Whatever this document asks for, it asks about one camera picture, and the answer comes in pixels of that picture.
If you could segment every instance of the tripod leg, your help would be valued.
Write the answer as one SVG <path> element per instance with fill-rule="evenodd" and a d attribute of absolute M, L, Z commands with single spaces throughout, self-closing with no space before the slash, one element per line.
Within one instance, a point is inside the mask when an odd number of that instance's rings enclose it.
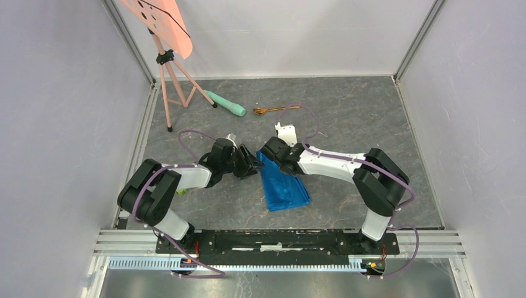
<path fill-rule="evenodd" d="M 162 65 L 159 65 L 159 71 L 161 74 L 161 89 L 163 91 L 164 112 L 166 113 L 168 132 L 172 132 L 172 120 L 170 119 L 170 107 L 168 106 L 168 95 L 166 94 L 166 82 L 164 81 L 164 69 Z"/>
<path fill-rule="evenodd" d="M 170 65 L 170 63 L 166 63 L 166 69 L 168 70 L 168 74 L 170 75 L 170 78 L 172 78 L 172 83 L 174 83 L 174 87 L 177 90 L 177 94 L 179 95 L 179 98 L 181 99 L 181 103 L 183 107 L 188 107 L 188 101 L 184 97 L 184 92 L 181 88 L 181 84 L 179 84 L 179 81 L 177 80 L 177 76 L 174 73 L 174 69 Z"/>
<path fill-rule="evenodd" d="M 201 94 L 203 94 L 203 96 L 205 97 L 205 99 L 213 106 L 213 107 L 217 107 L 217 104 L 215 102 L 213 102 L 213 100 L 210 98 L 210 96 L 208 96 L 208 94 L 203 90 L 203 88 L 201 88 L 201 86 L 199 86 L 199 84 L 197 84 L 197 82 L 194 80 L 194 78 L 192 78 L 190 76 L 190 74 L 188 74 L 188 72 L 182 67 L 182 65 L 176 60 L 174 59 L 174 64 L 177 66 L 177 68 L 179 70 L 181 70 L 181 72 L 188 78 L 188 80 L 190 82 L 192 82 L 192 84 L 194 84 L 194 86 L 197 88 L 197 90 L 199 90 L 199 92 L 201 92 Z"/>

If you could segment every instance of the marble floor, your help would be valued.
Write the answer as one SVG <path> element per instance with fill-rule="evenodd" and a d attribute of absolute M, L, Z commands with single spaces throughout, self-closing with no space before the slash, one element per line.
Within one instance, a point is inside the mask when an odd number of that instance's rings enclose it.
<path fill-rule="evenodd" d="M 177 131 L 183 128 L 204 130 L 216 137 L 233 133 L 238 143 L 244 143 L 255 154 L 275 135 L 274 121 L 279 112 L 255 115 L 252 108 L 300 102 L 312 108 L 320 120 L 320 133 L 310 140 L 312 145 L 347 153 L 368 152 L 371 147 L 378 147 L 409 176 L 417 198 L 400 212 L 395 225 L 441 226 L 422 160 L 391 78 L 235 79 L 199 83 L 202 88 L 244 106 L 246 115 L 238 117 L 222 107 L 213 109 L 196 93 L 186 109 L 170 104 L 174 131 L 169 133 L 159 93 L 144 158 L 162 163 L 191 163 L 191 155 L 177 141 Z M 173 84 L 167 86 L 169 97 L 177 99 Z M 186 94 L 192 89 L 187 81 L 182 86 Z M 282 123 L 294 124 L 299 137 L 314 129 L 314 121 L 303 109 L 289 110 Z M 213 143 L 195 133 L 186 134 L 183 139 L 199 156 L 208 152 Z M 367 208 L 353 184 L 324 176 L 304 176 L 302 180 L 312 201 L 295 209 L 269 212 L 259 175 L 242 181 L 225 175 L 212 188 L 176 195 L 171 208 L 197 229 L 361 226 Z M 128 228 L 142 227 L 130 221 Z"/>

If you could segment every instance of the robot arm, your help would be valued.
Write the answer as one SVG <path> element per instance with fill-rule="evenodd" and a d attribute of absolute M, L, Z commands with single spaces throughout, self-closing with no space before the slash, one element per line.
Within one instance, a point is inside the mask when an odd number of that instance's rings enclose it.
<path fill-rule="evenodd" d="M 396 206 L 404 195 L 405 188 L 382 173 L 375 176 L 377 171 L 361 163 L 306 151 L 302 144 L 296 142 L 295 129 L 292 125 L 281 127 L 278 124 L 276 129 L 278 137 L 270 138 L 261 152 L 276 162 L 284 173 L 319 174 L 355 184 L 368 207 L 360 232 L 373 241 L 381 240 Z M 323 152 L 331 156 L 368 161 L 409 184 L 407 175 L 380 149 L 372 148 L 367 154 L 345 154 L 308 147 L 315 152 Z"/>
<path fill-rule="evenodd" d="M 261 152 L 276 162 L 284 173 L 319 174 L 355 184 L 368 207 L 360 232 L 375 242 L 381 240 L 405 188 L 382 173 L 375 176 L 377 172 L 366 165 L 305 150 L 302 144 L 296 142 L 292 125 L 277 126 L 277 129 L 279 137 L 270 138 Z M 217 139 L 210 153 L 203 155 L 193 167 L 175 166 L 161 173 L 150 186 L 154 186 L 154 189 L 147 190 L 141 198 L 136 216 L 175 240 L 183 240 L 185 235 L 192 234 L 193 227 L 170 209 L 177 190 L 212 187 L 227 173 L 243 179 L 256 174 L 256 169 L 262 166 L 244 145 L 237 146 L 234 139 L 233 135 Z M 315 147 L 310 148 L 315 152 L 321 151 Z M 330 151 L 323 153 L 366 160 L 409 184 L 409 178 L 380 149 L 372 148 L 367 154 L 354 155 Z M 119 194 L 119 206 L 131 213 L 147 180 L 162 167 L 157 161 L 145 160 Z"/>
<path fill-rule="evenodd" d="M 175 240 L 182 240 L 193 232 L 194 228 L 170 209 L 176 191 L 212 187 L 228 173 L 244 179 L 256 174 L 256 169 L 262 166 L 243 144 L 238 146 L 234 140 L 232 134 L 218 138 L 212 150 L 203 155 L 197 165 L 174 165 L 160 173 L 143 194 L 137 218 Z M 131 213 L 141 189 L 155 172 L 166 166 L 152 159 L 145 160 L 120 192 L 118 205 Z"/>

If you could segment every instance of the white wall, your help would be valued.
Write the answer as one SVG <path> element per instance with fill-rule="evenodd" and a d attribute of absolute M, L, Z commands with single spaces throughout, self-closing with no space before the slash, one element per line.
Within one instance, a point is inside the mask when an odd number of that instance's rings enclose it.
<path fill-rule="evenodd" d="M 148 83 L 100 1 L 0 4 L 0 297 L 78 297 Z"/>
<path fill-rule="evenodd" d="M 115 0 L 152 73 L 145 25 Z M 433 0 L 178 0 L 199 78 L 392 75 Z"/>
<path fill-rule="evenodd" d="M 523 297 L 526 2 L 447 1 L 401 91 L 482 297 Z"/>

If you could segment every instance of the gold fork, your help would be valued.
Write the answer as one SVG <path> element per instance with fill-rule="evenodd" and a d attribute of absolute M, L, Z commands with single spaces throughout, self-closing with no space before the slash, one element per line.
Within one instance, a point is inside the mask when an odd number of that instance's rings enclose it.
<path fill-rule="evenodd" d="M 284 110 L 285 108 L 286 107 L 273 107 L 270 109 L 266 109 L 264 107 L 255 107 L 252 111 L 254 111 L 254 114 L 256 115 L 265 115 L 267 112 Z M 297 108 L 299 108 L 299 106 L 291 106 L 289 109 L 297 109 Z"/>

